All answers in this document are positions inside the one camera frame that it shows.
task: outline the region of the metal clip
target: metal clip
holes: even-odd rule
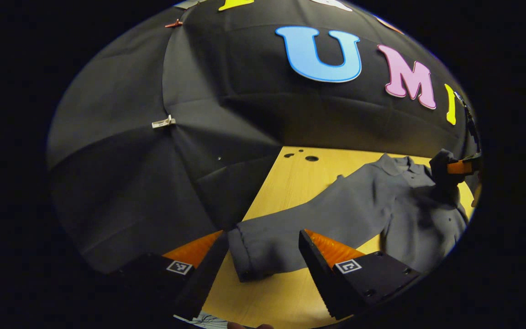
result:
[[[467,107],[466,106],[466,102],[464,102],[464,99],[462,98],[462,96],[460,96],[460,94],[458,92],[453,92],[453,94],[456,96],[456,98],[462,103],[462,106],[463,107]]]
[[[176,124],[176,119],[172,118],[172,115],[170,114],[165,120],[152,122],[152,128],[156,129],[159,127],[165,127],[174,124]]]
[[[184,23],[182,23],[179,19],[176,19],[174,23],[165,25],[164,27],[181,27],[182,25],[184,25]]]

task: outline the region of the black tent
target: black tent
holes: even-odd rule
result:
[[[446,86],[468,97],[440,60],[380,17],[328,3],[341,6],[184,2],[82,69],[54,116],[47,160],[58,217],[93,268],[114,271],[231,229],[283,145],[430,158],[475,151]],[[311,39],[291,44],[293,28]],[[317,62],[298,52],[305,46]],[[358,72],[341,81],[308,74],[346,75],[355,61]],[[397,81],[406,96],[390,86]],[[175,124],[153,128],[168,117]]]
[[[8,87],[0,93],[0,274],[5,275],[0,322],[5,325],[98,327],[114,320],[115,312],[135,315],[134,309],[119,308],[123,300],[114,287],[94,280],[96,273],[56,229],[40,146],[51,110],[83,58],[169,3],[0,6],[0,26],[9,23],[0,29],[5,42],[0,91]],[[455,252],[418,289],[349,327],[526,327],[526,3],[367,1],[362,6],[407,29],[460,78],[480,109],[486,175],[472,225]],[[157,319],[138,317],[136,323],[148,327]]]

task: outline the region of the black cloth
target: black cloth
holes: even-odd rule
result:
[[[227,147],[236,154],[260,148],[258,154],[267,155],[271,146],[298,145],[428,158],[445,148],[459,158],[470,155],[462,154],[470,138],[463,106],[452,100],[457,123],[450,124],[444,84],[472,102],[445,65],[409,35],[355,6],[348,12],[310,0],[265,0],[223,12],[220,7],[219,1],[188,7],[180,16],[183,27],[174,29],[163,56],[163,106],[177,120],[178,130],[185,130],[184,143],[202,143],[194,141],[196,131],[202,131],[252,144]],[[284,38],[275,33],[278,27],[294,25],[320,32],[315,37],[317,55],[328,65],[343,61],[342,48],[329,31],[358,36],[360,75],[346,83],[323,83],[296,73]],[[397,50],[409,67],[418,61],[430,70],[435,110],[386,92],[390,70],[378,44]],[[181,143],[180,136],[174,138]],[[198,154],[209,171],[189,168],[193,178],[215,167],[207,165],[211,158],[198,150],[188,148],[188,153]],[[197,166],[192,159],[186,162]]]
[[[448,157],[442,150],[434,167]],[[298,249],[305,228],[353,248],[381,233],[384,252],[428,272],[453,248],[467,220],[459,193],[440,190],[429,167],[384,154],[305,204],[238,223],[228,237],[241,281],[305,267]]]
[[[54,206],[97,271],[115,271],[146,252],[165,254],[218,230],[167,131],[129,131],[68,159],[50,178]]]

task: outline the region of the foam letter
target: foam letter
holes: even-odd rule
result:
[[[225,5],[219,8],[219,12],[225,11],[228,8],[252,4],[253,2],[255,2],[255,0],[226,0]]]
[[[328,5],[336,8],[343,9],[347,12],[351,12],[352,9],[346,7],[342,2],[336,1],[336,0],[312,0],[313,2],[317,2],[319,4]]]
[[[389,63],[391,79],[384,89],[390,95],[401,98],[405,97],[408,91],[409,97],[414,100],[421,87],[419,102],[423,106],[434,110],[436,108],[436,101],[434,100],[434,88],[431,85],[430,70],[426,68],[425,65],[415,62],[412,71],[397,50],[382,44],[378,45],[377,48],[384,53]],[[407,91],[403,88],[401,79],[405,81]]]
[[[360,39],[347,32],[330,31],[328,35],[340,42],[344,63],[328,65],[318,58],[314,37],[320,32],[311,27],[280,27],[275,31],[284,37],[289,64],[304,77],[316,81],[343,83],[351,81],[361,73],[361,56],[357,42]]]
[[[383,19],[381,19],[380,17],[377,17],[377,16],[374,16],[374,18],[376,18],[376,20],[378,20],[382,25],[385,25],[386,27],[388,27],[389,29],[392,29],[393,31],[396,31],[396,32],[399,32],[401,33],[402,35],[404,35],[405,33],[399,31],[399,29],[397,29],[396,27],[394,27],[393,25],[390,25],[389,23],[387,23],[386,21],[383,21]]]
[[[451,123],[452,125],[456,124],[456,102],[454,100],[455,95],[453,94],[453,89],[448,86],[447,84],[444,84],[447,90],[447,103],[449,104],[449,107],[447,107],[447,113],[446,113],[446,120]]]

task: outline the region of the yellow letter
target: yellow letter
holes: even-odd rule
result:
[[[480,199],[480,193],[482,192],[482,184],[478,183],[478,187],[476,187],[476,191],[474,191],[474,200],[472,200],[472,208],[476,208],[478,206],[478,199]]]
[[[455,95],[453,94],[453,90],[450,86],[447,84],[444,84],[447,90],[447,102],[449,104],[449,107],[447,108],[446,113],[446,120],[451,123],[452,125],[456,124],[456,102],[454,101]]]
[[[252,4],[253,2],[255,2],[255,0],[226,0],[225,5],[219,8],[219,12],[232,7]]]

